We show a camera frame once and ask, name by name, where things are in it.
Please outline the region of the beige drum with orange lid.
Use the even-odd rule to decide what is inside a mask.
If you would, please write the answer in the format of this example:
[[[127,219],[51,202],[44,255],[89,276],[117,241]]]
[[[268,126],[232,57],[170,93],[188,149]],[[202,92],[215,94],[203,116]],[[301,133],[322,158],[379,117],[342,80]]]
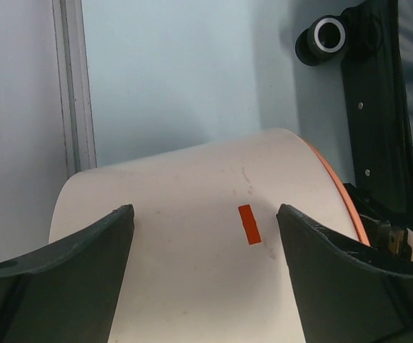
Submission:
[[[134,238],[111,342],[303,342],[280,206],[368,242],[333,168],[286,129],[75,174],[49,239],[124,204],[134,207]]]

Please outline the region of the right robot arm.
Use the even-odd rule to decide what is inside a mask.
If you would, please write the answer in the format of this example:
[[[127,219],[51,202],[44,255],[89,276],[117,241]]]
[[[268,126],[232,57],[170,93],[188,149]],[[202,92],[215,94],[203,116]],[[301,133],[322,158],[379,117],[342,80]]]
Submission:
[[[353,184],[344,186],[359,213],[370,245],[413,262],[413,212],[393,212]]]

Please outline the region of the white black space suitcase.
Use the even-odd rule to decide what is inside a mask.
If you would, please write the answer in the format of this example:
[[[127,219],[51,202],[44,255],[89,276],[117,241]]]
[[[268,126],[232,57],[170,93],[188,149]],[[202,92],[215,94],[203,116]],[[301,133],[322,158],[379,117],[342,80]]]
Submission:
[[[413,213],[413,1],[300,1],[294,45],[339,78],[356,188]]]

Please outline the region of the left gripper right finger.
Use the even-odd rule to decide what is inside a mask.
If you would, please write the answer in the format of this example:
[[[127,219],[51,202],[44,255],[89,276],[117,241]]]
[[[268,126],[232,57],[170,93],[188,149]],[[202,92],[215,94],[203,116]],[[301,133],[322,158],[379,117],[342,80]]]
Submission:
[[[413,342],[413,262],[288,204],[277,221],[307,342]]]

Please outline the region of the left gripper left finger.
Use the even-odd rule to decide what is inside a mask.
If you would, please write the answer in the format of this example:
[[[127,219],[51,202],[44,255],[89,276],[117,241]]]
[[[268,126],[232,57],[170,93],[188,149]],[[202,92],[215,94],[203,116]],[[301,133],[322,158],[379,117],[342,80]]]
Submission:
[[[0,262],[0,342],[107,342],[133,236],[127,204]]]

